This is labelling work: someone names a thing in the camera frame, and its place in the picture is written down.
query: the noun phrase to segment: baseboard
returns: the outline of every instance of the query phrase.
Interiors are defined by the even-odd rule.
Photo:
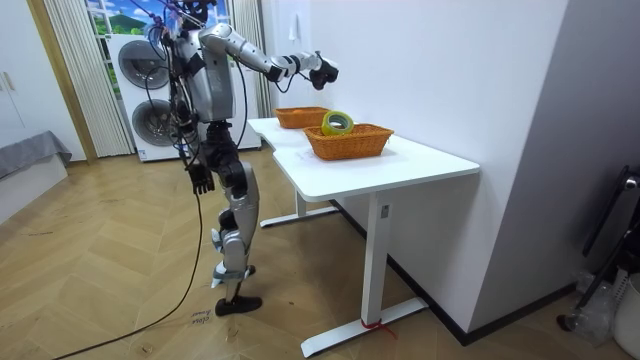
[[[91,165],[88,160],[73,160],[67,164],[67,169],[76,168],[76,167],[84,167]]]
[[[340,210],[340,213],[344,218],[353,226],[353,228],[362,236],[365,241],[367,239],[367,231],[360,226],[360,224],[340,205],[337,201],[330,201],[333,206]],[[476,342],[483,337],[500,330],[501,328],[512,324],[519,319],[534,313],[535,311],[553,303],[554,301],[570,294],[575,290],[575,284],[569,284],[561,289],[558,289],[551,294],[544,296],[529,305],[525,305],[520,309],[513,311],[497,320],[490,322],[487,325],[484,325],[476,330],[471,332],[464,331],[458,324],[447,314],[444,309],[438,305],[438,303],[433,300],[431,296],[407,273],[398,262],[396,262],[391,255],[387,255],[387,264],[389,267],[395,271],[400,278],[416,293],[419,297],[421,297],[424,301],[429,304],[429,308],[433,312],[433,314],[442,322],[442,324],[449,330],[449,332],[460,342],[462,346],[467,346],[473,342]]]

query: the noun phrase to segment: stacked washer dryer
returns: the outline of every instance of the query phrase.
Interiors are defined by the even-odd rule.
[[[160,57],[164,57],[164,52],[158,47],[154,50],[149,41],[141,35],[108,35],[106,41],[140,160],[177,158],[178,150],[175,146],[180,145],[174,144],[174,140],[170,138],[169,72],[166,69],[166,60]],[[238,84],[238,70],[231,70],[236,111],[235,117],[228,121],[232,124],[231,136],[237,142],[244,122],[245,109],[242,83]],[[256,118],[255,73],[246,70],[243,74],[247,84],[248,118]],[[205,125],[201,125],[200,128],[202,134]],[[250,126],[247,126],[240,148],[256,147],[260,147],[260,138]]]

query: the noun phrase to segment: yellow tape roll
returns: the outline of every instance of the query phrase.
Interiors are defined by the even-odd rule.
[[[335,127],[331,123],[338,123],[342,125],[342,128]],[[325,136],[349,134],[353,131],[353,120],[343,112],[329,111],[322,119],[321,129]]]

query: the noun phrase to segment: wicker basket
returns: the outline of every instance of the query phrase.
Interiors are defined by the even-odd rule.
[[[303,107],[275,109],[273,112],[285,129],[302,129],[309,126],[322,125],[322,118],[329,109],[321,107]]]
[[[339,160],[380,155],[393,130],[371,124],[357,124],[346,135],[324,136],[319,126],[308,127],[304,129],[304,133],[319,158]]]

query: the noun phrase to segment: herringbone wood floor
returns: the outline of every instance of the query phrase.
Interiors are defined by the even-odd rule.
[[[294,211],[292,188],[271,151],[242,153],[261,188],[260,219]],[[242,292],[258,311],[216,318],[224,286],[210,289],[215,253],[208,230],[225,202],[201,197],[200,266],[183,306],[160,325],[77,359],[301,359],[300,342],[359,318],[364,242],[340,215],[257,230],[255,276]],[[0,359],[50,359],[129,332],[164,315],[182,296],[198,237],[196,203],[177,161],[135,156],[75,166],[69,177],[0,226]],[[384,305],[412,297],[387,270]],[[628,359],[556,329],[571,299],[462,348],[428,311],[317,359]]]

